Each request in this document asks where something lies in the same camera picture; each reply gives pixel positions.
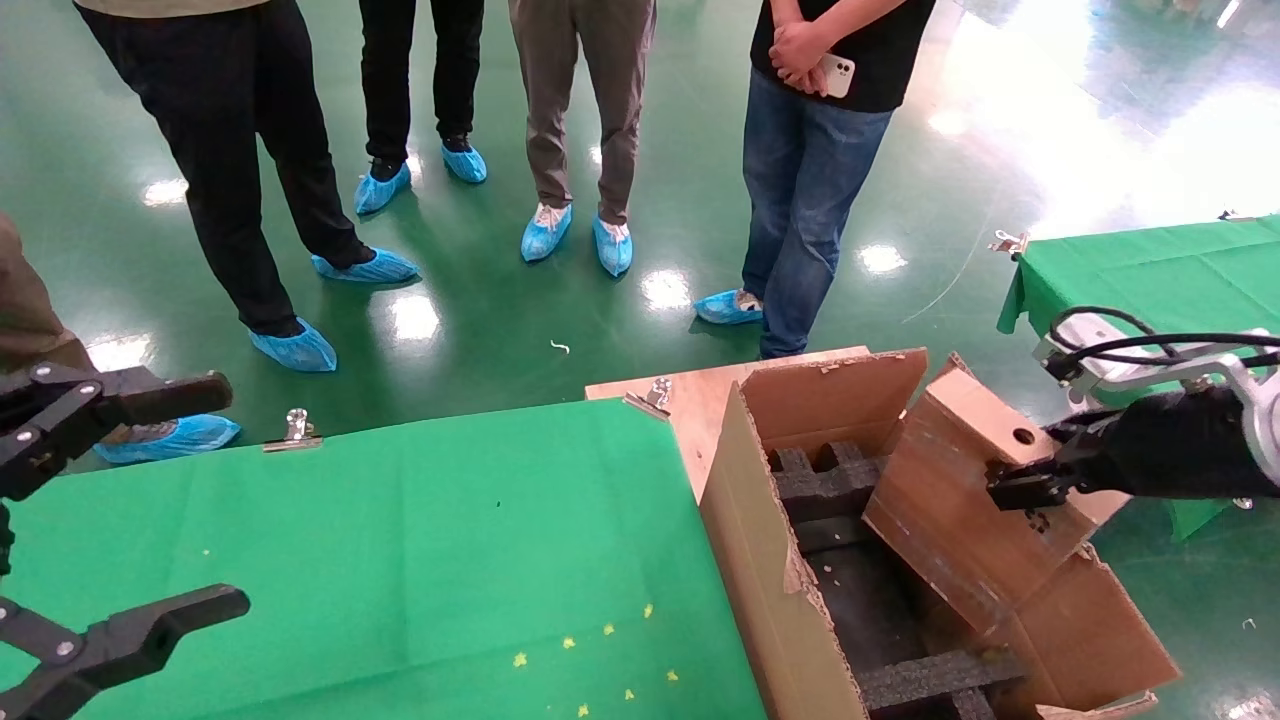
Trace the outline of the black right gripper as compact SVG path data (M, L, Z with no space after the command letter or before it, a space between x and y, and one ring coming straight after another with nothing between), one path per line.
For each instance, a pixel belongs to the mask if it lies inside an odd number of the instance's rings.
M1224 386L1075 413L1043 432L1061 446L1082 447L1075 462L988 462L987 493L1001 511L1057 507L1073 489L1148 498L1277 497L1277 482L1245 438L1244 405Z

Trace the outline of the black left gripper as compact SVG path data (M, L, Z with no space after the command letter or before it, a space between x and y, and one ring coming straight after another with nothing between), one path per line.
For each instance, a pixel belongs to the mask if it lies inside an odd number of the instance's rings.
M87 372L36 365L3 377L1 497L24 501L122 425L228 409L220 372L165 380L143 366ZM12 573L10 514L0 506L0 577ZM97 694L161 671L189 633L243 618L250 597L209 585L127 609L73 632L4 598L1 641L36 667L1 694L5 719L72 719Z

